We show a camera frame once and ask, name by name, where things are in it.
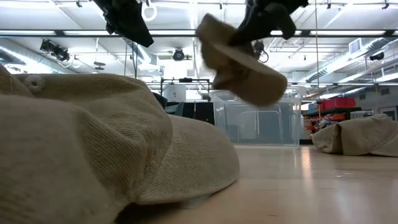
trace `air vent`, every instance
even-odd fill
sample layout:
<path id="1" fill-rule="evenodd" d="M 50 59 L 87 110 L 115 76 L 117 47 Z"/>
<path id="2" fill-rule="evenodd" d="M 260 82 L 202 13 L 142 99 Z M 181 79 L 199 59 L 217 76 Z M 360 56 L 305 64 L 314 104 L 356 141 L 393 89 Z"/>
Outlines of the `air vent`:
<path id="1" fill-rule="evenodd" d="M 390 94 L 390 89 L 389 89 L 389 88 L 383 89 L 383 90 L 380 91 L 380 94 L 381 94 L 382 96 L 383 96 L 383 95 L 388 95 L 388 94 Z"/>
<path id="2" fill-rule="evenodd" d="M 366 99 L 365 93 L 359 95 L 359 100 L 365 100 L 365 99 Z"/>
<path id="3" fill-rule="evenodd" d="M 352 41 L 351 43 L 349 43 L 348 47 L 349 47 L 349 53 L 351 55 L 355 54 L 356 52 L 359 52 L 362 47 L 362 39 L 358 38 L 358 39 Z"/>

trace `clear plastic bin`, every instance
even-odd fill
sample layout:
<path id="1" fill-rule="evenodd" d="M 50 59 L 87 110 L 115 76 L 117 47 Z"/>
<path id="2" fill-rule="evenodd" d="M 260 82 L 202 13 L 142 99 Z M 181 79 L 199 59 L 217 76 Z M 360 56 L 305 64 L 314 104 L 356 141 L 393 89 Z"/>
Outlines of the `clear plastic bin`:
<path id="1" fill-rule="evenodd" d="M 301 136 L 303 87 L 289 87 L 273 106 L 256 108 L 228 91 L 210 93 L 215 125 L 235 144 L 260 144 L 297 148 Z"/>

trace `beige fabric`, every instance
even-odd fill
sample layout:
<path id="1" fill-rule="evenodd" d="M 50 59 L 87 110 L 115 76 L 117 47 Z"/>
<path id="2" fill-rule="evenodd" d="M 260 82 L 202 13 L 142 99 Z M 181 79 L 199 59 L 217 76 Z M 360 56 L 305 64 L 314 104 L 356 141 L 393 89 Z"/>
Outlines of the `beige fabric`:
<path id="1" fill-rule="evenodd" d="M 398 157 L 398 122 L 385 114 L 343 121 L 320 130 L 312 141 L 325 153 Z"/>
<path id="2" fill-rule="evenodd" d="M 287 79 L 254 58 L 251 43 L 229 47 L 228 41 L 236 32 L 207 14 L 197 28 L 202 41 L 201 52 L 205 65 L 216 71 L 214 88 L 229 90 L 242 100 L 256 106 L 276 103 L 284 94 Z"/>
<path id="3" fill-rule="evenodd" d="M 211 194 L 238 178 L 226 136 L 170 119 L 139 80 L 1 72 L 2 93 L 22 96 L 0 94 L 0 223 L 108 224 L 131 202 Z"/>

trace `black robotic claw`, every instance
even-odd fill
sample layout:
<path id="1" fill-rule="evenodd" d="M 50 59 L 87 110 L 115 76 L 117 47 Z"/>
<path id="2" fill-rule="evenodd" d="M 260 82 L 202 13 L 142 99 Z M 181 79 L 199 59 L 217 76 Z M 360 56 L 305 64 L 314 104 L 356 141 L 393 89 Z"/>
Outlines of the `black robotic claw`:
<path id="1" fill-rule="evenodd" d="M 298 7 L 308 5 L 308 0 L 247 0 L 244 20 L 229 44 L 243 45 L 268 37 L 272 30 L 281 30 L 284 39 L 291 38 L 296 26 L 290 18 Z"/>
<path id="2" fill-rule="evenodd" d="M 94 0 L 104 12 L 106 30 L 124 36 L 145 47 L 154 43 L 142 19 L 142 3 L 133 0 Z"/>

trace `wooden floor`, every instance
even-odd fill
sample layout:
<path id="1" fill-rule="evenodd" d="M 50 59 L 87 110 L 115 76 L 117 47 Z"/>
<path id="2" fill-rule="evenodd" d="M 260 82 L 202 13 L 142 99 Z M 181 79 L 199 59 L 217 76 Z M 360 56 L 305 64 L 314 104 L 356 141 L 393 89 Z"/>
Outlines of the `wooden floor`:
<path id="1" fill-rule="evenodd" d="M 237 183 L 157 217 L 152 208 L 143 223 L 398 223 L 398 158 L 334 156 L 309 147 L 237 150 Z"/>

